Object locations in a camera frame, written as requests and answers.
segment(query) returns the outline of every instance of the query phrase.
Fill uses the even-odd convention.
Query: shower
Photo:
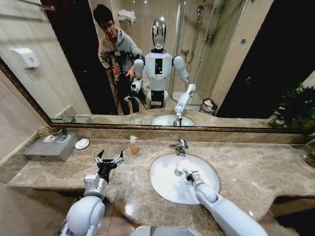
[[[194,54],[195,54],[195,50],[196,50],[196,44],[197,44],[197,39],[199,36],[199,30],[200,30],[200,26],[202,23],[202,15],[203,15],[203,10],[205,8],[205,4],[206,4],[206,0],[203,0],[203,4],[199,5],[197,7],[197,13],[198,13],[198,18],[197,18],[197,22],[195,25],[195,32],[194,32],[194,37],[193,37],[193,42],[192,42],[192,47],[191,47],[191,53],[190,53],[190,57],[187,60],[187,55],[189,54],[189,49],[184,51],[183,49],[181,50],[181,53],[185,56],[185,62],[187,63],[186,65],[186,69],[187,71],[191,70],[191,62],[193,60]]]
[[[213,85],[224,62],[246,0],[179,0],[173,55],[180,54],[196,84],[186,109],[199,111],[212,96]],[[176,71],[169,81],[170,101],[177,104],[185,87]]]

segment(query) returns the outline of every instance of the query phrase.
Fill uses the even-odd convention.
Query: door
[[[100,64],[98,38],[88,0],[41,0],[92,114],[117,114],[107,72]]]
[[[315,69],[313,1],[275,0],[217,116],[269,118]]]

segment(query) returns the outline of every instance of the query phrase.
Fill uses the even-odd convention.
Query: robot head
[[[160,16],[152,24],[152,40],[155,49],[161,50],[164,46],[167,23],[164,17]]]

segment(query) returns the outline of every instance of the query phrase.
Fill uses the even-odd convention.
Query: countertop
[[[29,162],[10,186],[53,190],[84,190],[86,173],[98,171],[94,157],[115,159],[124,150],[125,162],[110,174],[107,198],[140,225],[189,227],[204,236],[224,235],[201,205],[177,204],[162,198],[150,184],[150,166],[158,157],[175,153],[174,142],[138,141],[131,155],[128,141],[90,140],[66,162]],[[187,153],[206,160],[218,173],[220,194],[255,220],[261,219],[279,195],[315,196],[315,169],[303,160],[303,150],[279,144],[190,142]]]
[[[174,109],[160,108],[144,110],[126,116],[113,115],[90,115],[93,123],[98,124],[137,124],[152,125],[152,120],[160,115],[175,115]],[[190,118],[195,126],[213,127],[246,127],[246,128],[268,128],[269,119],[253,118],[219,118],[196,111],[184,111],[184,116]]]

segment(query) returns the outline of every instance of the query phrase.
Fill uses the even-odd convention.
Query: gray hoodie
[[[113,44],[106,35],[104,35],[99,40],[99,47],[98,47],[98,58],[105,69],[110,68],[109,59],[107,58],[106,52],[110,51],[125,51],[133,54],[135,57],[137,54],[142,54],[142,51],[137,48],[137,45],[134,41],[130,38],[128,34],[126,34],[120,28],[117,28],[117,42]],[[110,56],[112,59],[113,64],[118,65],[114,56]],[[129,57],[126,57],[126,60],[123,63],[123,69],[125,72],[128,72],[130,68],[133,66],[133,60]]]

